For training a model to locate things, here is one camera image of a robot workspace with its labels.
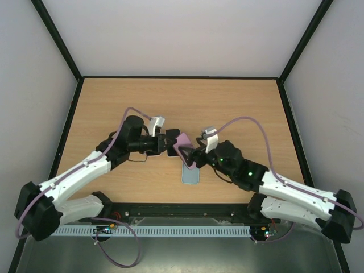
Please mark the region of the light blue phone case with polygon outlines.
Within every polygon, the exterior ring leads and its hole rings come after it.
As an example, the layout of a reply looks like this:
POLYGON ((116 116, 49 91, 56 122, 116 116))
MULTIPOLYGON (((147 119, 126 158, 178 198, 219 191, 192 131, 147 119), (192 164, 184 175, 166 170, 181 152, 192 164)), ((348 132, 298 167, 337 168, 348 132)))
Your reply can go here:
POLYGON ((189 169, 183 164, 181 182, 186 185, 197 185, 200 181, 200 170, 198 168, 189 169))

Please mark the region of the black screen phone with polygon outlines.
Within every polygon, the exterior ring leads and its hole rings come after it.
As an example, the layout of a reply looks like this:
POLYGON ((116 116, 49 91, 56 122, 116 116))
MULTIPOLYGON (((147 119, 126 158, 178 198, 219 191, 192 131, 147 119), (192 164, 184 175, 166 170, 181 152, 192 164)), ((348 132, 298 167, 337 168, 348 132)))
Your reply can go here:
POLYGON ((146 152, 147 156, 160 156, 162 153, 146 152))

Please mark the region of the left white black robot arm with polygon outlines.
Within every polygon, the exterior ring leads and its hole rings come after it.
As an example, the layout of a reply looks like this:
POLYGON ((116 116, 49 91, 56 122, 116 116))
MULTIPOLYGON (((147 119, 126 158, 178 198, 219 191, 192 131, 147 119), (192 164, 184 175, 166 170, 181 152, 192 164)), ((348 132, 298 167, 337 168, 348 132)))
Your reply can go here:
POLYGON ((123 119, 117 131, 109 134, 85 159, 62 174, 38 185, 22 186, 15 217, 36 241, 52 235, 58 227, 83 218, 97 217, 107 211, 110 200, 102 193, 77 200, 69 198, 94 179, 129 160, 132 152, 159 155, 175 141, 161 133, 164 117, 144 120, 136 115, 123 119))

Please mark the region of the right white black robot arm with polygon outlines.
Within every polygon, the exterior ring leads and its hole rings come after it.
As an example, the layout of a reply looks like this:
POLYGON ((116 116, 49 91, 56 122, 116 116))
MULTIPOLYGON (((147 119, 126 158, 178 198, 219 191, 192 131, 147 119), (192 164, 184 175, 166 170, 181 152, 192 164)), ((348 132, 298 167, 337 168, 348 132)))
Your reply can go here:
POLYGON ((188 168, 209 165, 238 188, 254 192, 248 205, 253 222, 288 220, 310 226, 333 241, 350 243, 357 210, 349 192, 322 191, 276 175, 266 166, 245 159, 228 140, 215 148, 195 148, 182 142, 173 147, 188 168))

